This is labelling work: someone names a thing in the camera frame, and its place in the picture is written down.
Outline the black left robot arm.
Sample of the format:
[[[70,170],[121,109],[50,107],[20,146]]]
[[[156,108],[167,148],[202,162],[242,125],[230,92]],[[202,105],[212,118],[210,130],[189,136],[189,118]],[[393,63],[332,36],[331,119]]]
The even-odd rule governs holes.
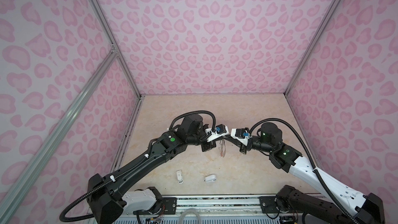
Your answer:
[[[101,187],[88,196],[87,202],[98,224],[111,224],[123,213],[124,194],[139,180],[158,166],[186,151],[189,145],[206,143],[202,114],[212,118],[211,128],[216,127],[215,115],[209,111],[192,111],[176,117],[169,130],[149,142],[148,149],[105,176],[95,174],[89,179],[88,192]]]

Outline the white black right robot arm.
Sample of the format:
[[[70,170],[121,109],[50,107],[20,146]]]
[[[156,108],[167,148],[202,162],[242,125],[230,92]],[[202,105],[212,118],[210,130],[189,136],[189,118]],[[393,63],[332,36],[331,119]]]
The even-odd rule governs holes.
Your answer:
[[[223,135],[243,153],[257,150],[267,155],[272,165],[306,182],[325,198],[319,199],[285,185],[275,195],[280,212],[297,210],[303,216],[311,215],[329,224],[384,224],[383,201],[377,195],[357,191],[318,168],[311,156],[283,141],[282,130],[267,119],[254,129],[232,129]]]

